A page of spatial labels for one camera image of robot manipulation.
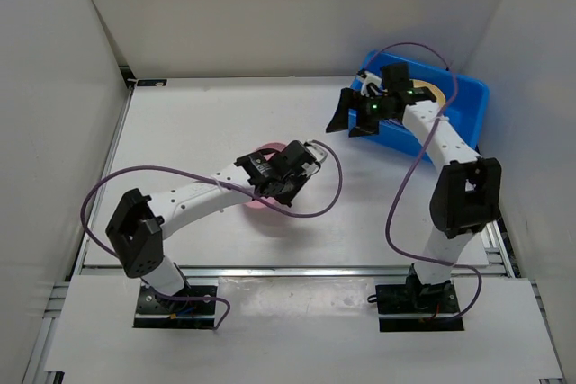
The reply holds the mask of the yellow plate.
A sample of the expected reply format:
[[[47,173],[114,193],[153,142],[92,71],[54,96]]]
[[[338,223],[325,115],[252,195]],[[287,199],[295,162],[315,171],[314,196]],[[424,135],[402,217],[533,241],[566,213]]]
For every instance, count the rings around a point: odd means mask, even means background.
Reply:
[[[436,85],[418,79],[413,79],[412,82],[415,88],[427,88],[436,97],[436,101],[440,107],[446,104],[445,94]]]

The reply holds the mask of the pink plate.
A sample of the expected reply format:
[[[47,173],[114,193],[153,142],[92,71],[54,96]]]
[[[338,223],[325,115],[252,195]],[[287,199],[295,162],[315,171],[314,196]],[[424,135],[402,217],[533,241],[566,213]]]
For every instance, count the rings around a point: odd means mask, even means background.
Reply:
[[[269,159],[275,153],[279,153],[286,147],[281,142],[265,143],[257,149],[265,159]],[[247,222],[263,236],[280,237],[284,231],[291,227],[291,219],[287,216],[268,208],[260,201],[251,201],[241,206]]]

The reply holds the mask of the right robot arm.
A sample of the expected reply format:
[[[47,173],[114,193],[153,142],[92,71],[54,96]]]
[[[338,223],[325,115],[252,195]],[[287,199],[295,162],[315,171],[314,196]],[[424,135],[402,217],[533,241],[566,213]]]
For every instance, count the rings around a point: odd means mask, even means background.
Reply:
[[[396,121],[438,173],[429,203],[433,228],[423,254],[412,257],[404,290],[407,306],[423,312],[440,304],[462,251],[497,217],[501,165],[466,144],[444,114],[448,104],[428,87],[415,86],[407,63],[382,67],[380,74],[362,68],[356,78],[360,88],[341,90],[326,131],[368,137],[379,134],[381,122]]]

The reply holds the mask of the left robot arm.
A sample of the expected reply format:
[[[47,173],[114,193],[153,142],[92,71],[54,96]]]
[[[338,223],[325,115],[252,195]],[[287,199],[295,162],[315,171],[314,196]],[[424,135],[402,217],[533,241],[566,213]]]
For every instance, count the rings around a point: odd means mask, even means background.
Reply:
[[[167,192],[124,193],[105,229],[127,277],[158,293],[172,312],[184,309],[190,291],[164,252],[164,241],[195,221],[256,197],[290,206],[328,157],[322,147],[295,140],[280,152],[264,148],[239,157],[206,183],[194,181]]]

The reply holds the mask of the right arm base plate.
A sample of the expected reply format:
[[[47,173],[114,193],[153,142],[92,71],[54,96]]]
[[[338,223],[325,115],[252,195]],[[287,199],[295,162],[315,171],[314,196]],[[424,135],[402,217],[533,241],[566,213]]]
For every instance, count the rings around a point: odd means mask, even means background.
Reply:
[[[404,283],[380,283],[367,297],[376,306],[381,333],[463,332],[455,285],[422,285],[416,275]]]

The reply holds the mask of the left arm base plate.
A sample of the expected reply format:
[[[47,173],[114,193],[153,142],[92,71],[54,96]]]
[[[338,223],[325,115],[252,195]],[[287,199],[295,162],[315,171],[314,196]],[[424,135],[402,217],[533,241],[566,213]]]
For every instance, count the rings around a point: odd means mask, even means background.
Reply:
[[[211,330],[215,326],[216,285],[192,285],[184,296],[202,300],[178,301],[159,297],[148,285],[142,284],[136,301],[133,327],[139,329]]]

